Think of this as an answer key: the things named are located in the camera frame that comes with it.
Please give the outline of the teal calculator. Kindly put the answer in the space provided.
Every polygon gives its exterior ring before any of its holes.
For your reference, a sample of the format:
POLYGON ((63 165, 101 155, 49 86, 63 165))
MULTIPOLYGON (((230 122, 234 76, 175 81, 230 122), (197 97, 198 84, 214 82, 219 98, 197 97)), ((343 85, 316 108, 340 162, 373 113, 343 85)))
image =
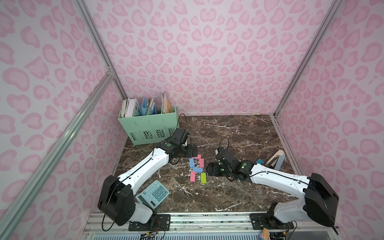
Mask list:
POLYGON ((139 203, 155 210, 168 196, 169 190, 158 180, 152 182, 145 190, 136 196, 139 203))

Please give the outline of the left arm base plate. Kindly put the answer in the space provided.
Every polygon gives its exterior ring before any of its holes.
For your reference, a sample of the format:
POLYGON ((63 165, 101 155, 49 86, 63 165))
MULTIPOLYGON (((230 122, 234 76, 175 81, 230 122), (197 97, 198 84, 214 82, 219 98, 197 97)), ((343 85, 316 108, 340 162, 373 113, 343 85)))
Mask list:
POLYGON ((171 223, 171 215, 169 214, 157 214, 150 218, 150 220, 145 223, 131 222, 129 225, 130 232, 143 232, 143 231, 169 231, 171 223))

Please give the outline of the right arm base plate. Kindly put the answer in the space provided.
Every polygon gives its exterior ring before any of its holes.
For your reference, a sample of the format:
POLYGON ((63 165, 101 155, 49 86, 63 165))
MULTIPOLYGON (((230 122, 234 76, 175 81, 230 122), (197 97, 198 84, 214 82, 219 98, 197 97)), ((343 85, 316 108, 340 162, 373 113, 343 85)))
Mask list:
POLYGON ((250 220, 253 230, 285 230, 290 231, 294 229, 293 222, 282 223, 273 215, 267 213, 253 213, 250 214, 250 220))

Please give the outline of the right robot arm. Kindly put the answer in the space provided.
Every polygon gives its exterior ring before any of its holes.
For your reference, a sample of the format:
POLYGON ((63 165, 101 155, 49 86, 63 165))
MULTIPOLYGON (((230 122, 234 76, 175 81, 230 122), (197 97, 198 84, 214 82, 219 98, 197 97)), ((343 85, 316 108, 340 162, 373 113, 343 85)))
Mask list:
POLYGON ((325 227, 335 226, 339 196, 323 176, 293 175, 248 160, 241 162, 225 149, 217 149, 215 154, 216 161, 206 167, 209 176, 265 185, 296 197, 295 201, 273 203, 269 219, 282 224, 312 220, 325 227))

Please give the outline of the light blue block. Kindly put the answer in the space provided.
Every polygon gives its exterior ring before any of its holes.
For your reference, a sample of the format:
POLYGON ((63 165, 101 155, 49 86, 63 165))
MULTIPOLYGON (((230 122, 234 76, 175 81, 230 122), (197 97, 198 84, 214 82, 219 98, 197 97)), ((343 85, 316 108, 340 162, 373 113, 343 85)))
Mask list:
POLYGON ((193 167, 193 172, 196 172, 196 173, 202 173, 202 172, 203 172, 203 168, 200 168, 200 167, 193 167))

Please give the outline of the green block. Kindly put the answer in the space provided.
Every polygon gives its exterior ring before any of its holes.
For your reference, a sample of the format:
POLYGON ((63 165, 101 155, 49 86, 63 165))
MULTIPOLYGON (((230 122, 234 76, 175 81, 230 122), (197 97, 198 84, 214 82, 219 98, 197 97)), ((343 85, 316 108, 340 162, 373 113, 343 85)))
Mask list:
POLYGON ((206 173, 201 173, 201 184, 205 185, 207 183, 206 173))

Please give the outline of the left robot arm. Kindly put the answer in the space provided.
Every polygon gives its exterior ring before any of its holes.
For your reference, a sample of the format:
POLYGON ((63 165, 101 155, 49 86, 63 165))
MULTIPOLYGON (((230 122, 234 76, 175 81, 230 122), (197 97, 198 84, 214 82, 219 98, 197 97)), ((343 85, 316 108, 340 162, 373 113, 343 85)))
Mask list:
POLYGON ((103 183, 98 209, 116 225, 127 222, 147 224, 154 218, 150 204, 136 202, 139 188, 160 168, 174 158, 193 158, 198 155, 197 146, 188 144, 190 134, 177 128, 171 137, 157 143, 153 150, 136 166, 103 183))

